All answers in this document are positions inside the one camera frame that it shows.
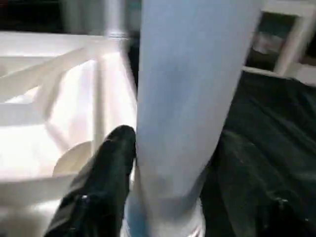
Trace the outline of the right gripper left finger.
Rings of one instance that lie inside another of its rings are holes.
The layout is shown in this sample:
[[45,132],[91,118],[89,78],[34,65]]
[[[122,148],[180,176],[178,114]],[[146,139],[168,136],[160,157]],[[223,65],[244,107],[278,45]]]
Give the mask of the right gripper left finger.
[[118,126],[72,181],[45,237],[118,237],[135,156],[134,129]]

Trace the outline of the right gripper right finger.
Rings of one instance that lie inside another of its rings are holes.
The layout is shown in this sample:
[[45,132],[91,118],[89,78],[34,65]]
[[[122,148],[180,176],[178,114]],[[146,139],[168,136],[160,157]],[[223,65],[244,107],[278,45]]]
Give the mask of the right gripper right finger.
[[314,237],[315,199],[290,183],[254,143],[223,131],[215,171],[228,221],[236,237]]

